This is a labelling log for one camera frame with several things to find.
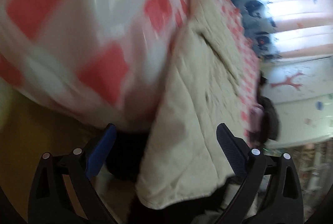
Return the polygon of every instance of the white wall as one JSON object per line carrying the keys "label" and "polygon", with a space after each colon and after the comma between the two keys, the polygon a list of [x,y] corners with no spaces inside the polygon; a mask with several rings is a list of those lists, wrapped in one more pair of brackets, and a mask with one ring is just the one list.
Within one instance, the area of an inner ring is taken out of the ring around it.
{"label": "white wall", "polygon": [[[294,63],[263,69],[269,80],[262,95],[270,98],[280,119],[277,141],[269,141],[270,148],[298,146],[320,142],[333,136],[333,66],[331,59]],[[272,87],[295,73],[302,73],[292,80],[302,84]],[[317,102],[322,110],[317,109]]]}

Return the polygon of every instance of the pink curtain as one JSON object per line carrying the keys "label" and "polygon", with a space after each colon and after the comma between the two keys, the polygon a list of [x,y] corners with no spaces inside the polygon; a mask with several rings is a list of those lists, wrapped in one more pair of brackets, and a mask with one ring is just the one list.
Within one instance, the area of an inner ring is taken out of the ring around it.
{"label": "pink curtain", "polygon": [[284,58],[333,53],[333,0],[269,0]]}

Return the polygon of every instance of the yellow floor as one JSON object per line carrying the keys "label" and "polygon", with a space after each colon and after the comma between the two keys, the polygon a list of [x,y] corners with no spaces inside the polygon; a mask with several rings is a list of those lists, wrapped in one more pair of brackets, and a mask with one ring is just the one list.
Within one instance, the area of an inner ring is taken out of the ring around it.
{"label": "yellow floor", "polygon": [[98,130],[48,110],[15,92],[0,133],[0,186],[26,219],[33,176],[44,152],[68,154]]}

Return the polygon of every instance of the red coral drawing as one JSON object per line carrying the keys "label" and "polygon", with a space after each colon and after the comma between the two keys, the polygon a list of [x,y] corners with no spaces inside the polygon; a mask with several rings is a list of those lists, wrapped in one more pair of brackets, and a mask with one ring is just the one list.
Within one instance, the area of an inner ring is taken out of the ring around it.
{"label": "red coral drawing", "polygon": [[303,84],[295,84],[293,83],[293,79],[296,78],[297,76],[303,76],[304,74],[301,72],[298,72],[297,74],[294,74],[292,76],[286,76],[286,80],[284,82],[280,82],[280,83],[271,83],[271,87],[275,88],[278,86],[283,86],[283,85],[290,85],[293,86],[296,90],[300,91],[299,87],[302,87]]}

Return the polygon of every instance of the quilted fabric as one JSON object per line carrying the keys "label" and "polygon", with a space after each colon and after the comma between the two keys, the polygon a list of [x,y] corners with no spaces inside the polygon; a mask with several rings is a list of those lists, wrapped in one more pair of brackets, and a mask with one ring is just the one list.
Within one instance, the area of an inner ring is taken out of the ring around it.
{"label": "quilted fabric", "polygon": [[190,12],[140,165],[137,194],[152,209],[208,196],[233,174],[217,142],[220,123],[243,137],[243,72],[231,32],[212,0],[191,0]]}
{"label": "quilted fabric", "polygon": [[[242,56],[244,133],[258,59],[230,0],[214,0]],[[0,0],[0,76],[41,105],[103,128],[146,129],[189,0]]]}

